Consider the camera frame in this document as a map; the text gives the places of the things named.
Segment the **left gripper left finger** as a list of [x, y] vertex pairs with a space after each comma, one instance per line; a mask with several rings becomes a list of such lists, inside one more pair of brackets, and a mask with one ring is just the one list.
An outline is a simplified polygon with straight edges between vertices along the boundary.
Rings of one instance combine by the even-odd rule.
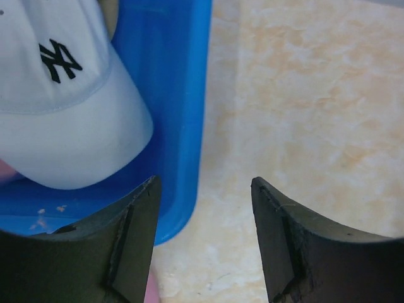
[[51, 234], [1, 232], [2, 302], [143, 302], [162, 183]]

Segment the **white baseball cap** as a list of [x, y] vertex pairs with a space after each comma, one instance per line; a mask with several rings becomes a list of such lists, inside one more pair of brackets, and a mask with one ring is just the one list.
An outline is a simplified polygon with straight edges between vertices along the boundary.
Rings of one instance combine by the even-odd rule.
[[119, 1], [1, 2], [1, 159], [54, 189], [96, 184], [152, 138], [112, 46]]

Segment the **pink baseball cap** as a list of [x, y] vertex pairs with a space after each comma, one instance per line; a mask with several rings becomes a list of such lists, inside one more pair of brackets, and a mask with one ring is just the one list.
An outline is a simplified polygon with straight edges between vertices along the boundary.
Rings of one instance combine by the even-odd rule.
[[0, 160], [0, 183], [7, 184], [9, 182], [24, 179], [25, 177], [18, 173], [14, 168], [10, 167], [3, 160]]

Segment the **blue plastic bin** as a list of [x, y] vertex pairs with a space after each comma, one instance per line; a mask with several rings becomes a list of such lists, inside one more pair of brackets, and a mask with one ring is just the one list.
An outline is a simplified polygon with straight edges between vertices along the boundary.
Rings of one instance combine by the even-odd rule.
[[119, 1], [115, 48], [153, 122], [142, 152], [110, 177], [54, 189], [27, 177], [1, 185], [1, 228], [52, 233], [115, 202], [150, 176], [162, 180], [155, 242], [177, 235], [196, 203], [211, 1]]

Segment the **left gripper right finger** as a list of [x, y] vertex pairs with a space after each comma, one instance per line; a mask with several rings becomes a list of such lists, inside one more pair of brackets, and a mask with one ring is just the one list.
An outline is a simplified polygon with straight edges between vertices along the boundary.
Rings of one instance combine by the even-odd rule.
[[251, 198], [270, 302], [403, 301], [403, 239], [334, 222], [261, 177]]

